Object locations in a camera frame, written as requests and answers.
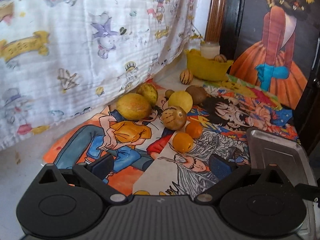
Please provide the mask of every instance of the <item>triangular cutout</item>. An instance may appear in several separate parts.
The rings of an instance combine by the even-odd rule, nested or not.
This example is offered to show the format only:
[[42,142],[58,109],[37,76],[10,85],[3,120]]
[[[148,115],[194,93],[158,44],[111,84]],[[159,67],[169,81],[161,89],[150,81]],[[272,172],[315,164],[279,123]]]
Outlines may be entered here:
[[41,180],[39,181],[39,184],[56,182],[56,181],[57,181],[57,178],[54,175],[53,171],[52,170],[46,170],[46,172],[42,176]]
[[275,170],[270,171],[269,176],[266,179],[266,182],[283,184],[282,179],[280,178],[278,172],[276,172]]

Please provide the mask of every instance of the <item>orange skirt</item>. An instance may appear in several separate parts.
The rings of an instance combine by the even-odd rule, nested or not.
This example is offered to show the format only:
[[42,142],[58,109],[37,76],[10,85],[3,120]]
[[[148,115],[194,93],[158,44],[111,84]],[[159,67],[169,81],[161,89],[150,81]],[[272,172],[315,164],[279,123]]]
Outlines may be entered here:
[[[242,53],[233,63],[230,75],[236,76],[248,83],[260,86],[257,65],[265,63],[267,48],[259,41]],[[284,65],[284,52],[279,51],[276,56],[276,67]],[[270,93],[276,95],[279,101],[295,109],[307,85],[307,79],[300,68],[292,61],[290,74],[287,79],[271,79]]]

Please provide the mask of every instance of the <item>silver screw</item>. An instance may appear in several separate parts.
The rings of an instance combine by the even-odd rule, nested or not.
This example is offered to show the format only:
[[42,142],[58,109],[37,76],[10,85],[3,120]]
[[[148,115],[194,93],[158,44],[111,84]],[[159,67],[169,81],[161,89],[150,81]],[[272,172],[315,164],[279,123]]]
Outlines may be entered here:
[[113,194],[110,196],[110,200],[112,200],[113,202],[122,202],[125,200],[125,198],[126,196],[123,194]]
[[200,194],[197,196],[197,199],[201,202],[210,202],[212,200],[212,196],[209,194]]

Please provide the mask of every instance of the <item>brown wooden trim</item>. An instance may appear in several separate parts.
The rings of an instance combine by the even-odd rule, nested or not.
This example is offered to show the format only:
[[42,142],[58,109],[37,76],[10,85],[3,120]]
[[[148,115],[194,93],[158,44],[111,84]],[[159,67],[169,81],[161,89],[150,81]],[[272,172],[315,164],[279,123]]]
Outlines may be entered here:
[[211,0],[207,29],[204,37],[205,41],[219,41],[225,3],[226,0]]

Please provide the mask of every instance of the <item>yellow shirt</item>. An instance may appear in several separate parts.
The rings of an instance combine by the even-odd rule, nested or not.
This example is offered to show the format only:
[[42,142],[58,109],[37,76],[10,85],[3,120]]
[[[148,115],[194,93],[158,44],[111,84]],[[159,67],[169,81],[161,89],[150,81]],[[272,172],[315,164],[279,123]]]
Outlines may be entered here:
[[115,137],[121,143],[136,142],[139,139],[150,139],[151,129],[146,125],[138,125],[132,121],[122,121],[110,126]]

